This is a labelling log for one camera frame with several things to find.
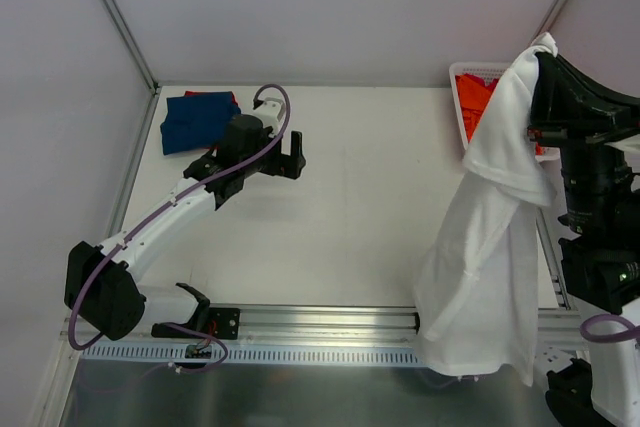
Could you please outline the white t shirt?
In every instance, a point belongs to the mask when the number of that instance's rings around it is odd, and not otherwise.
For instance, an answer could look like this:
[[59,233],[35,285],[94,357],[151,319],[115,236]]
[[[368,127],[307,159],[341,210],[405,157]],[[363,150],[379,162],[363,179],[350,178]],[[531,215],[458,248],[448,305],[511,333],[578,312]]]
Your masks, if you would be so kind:
[[501,76],[464,155],[463,179],[417,272],[414,350],[439,374],[480,376],[510,365],[524,385],[534,383],[536,212],[553,204],[556,191],[527,127],[538,57],[557,53],[554,38],[544,33]]

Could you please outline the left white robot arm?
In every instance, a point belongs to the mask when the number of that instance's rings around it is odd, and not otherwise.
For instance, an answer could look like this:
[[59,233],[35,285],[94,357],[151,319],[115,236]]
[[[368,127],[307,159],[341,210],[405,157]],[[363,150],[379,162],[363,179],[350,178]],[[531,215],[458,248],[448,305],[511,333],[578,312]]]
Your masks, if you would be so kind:
[[99,338],[120,340],[139,324],[159,338],[206,333],[211,302],[196,288],[178,282],[168,289],[142,285],[145,273],[180,230],[219,210],[256,174],[295,180],[306,165],[302,134],[294,131],[284,153],[282,132],[255,115],[240,114],[223,138],[183,171],[167,197],[137,225],[93,246],[78,243],[69,253],[64,303],[70,309],[68,340],[79,351],[76,323],[84,320]]

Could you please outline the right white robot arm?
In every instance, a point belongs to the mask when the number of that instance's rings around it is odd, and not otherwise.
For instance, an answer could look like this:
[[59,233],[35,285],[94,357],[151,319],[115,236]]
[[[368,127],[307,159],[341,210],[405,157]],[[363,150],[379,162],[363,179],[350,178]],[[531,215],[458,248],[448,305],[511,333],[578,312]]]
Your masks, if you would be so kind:
[[529,138],[558,149],[566,212],[562,274],[576,300],[587,360],[547,372],[545,400],[562,426],[639,423],[639,193],[626,154],[639,146],[639,100],[561,55],[539,53]]

